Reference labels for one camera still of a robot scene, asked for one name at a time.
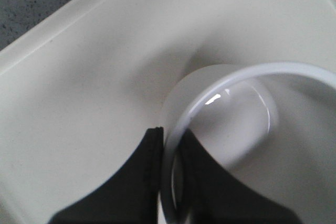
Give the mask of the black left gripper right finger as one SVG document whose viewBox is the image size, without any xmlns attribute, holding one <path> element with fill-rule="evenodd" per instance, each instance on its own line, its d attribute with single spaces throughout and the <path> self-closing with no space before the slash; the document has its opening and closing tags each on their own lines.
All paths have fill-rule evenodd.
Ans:
<svg viewBox="0 0 336 224">
<path fill-rule="evenodd" d="M 182 190 L 180 223 L 301 223 L 291 209 L 250 189 L 224 169 L 188 129 L 178 157 Z"/>
</svg>

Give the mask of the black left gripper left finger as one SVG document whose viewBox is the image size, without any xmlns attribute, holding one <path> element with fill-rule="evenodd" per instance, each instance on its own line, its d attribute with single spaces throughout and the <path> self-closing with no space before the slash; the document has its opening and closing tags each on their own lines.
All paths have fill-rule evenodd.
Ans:
<svg viewBox="0 0 336 224">
<path fill-rule="evenodd" d="M 119 170 L 49 223 L 157 223 L 163 128 L 147 129 Z"/>
</svg>

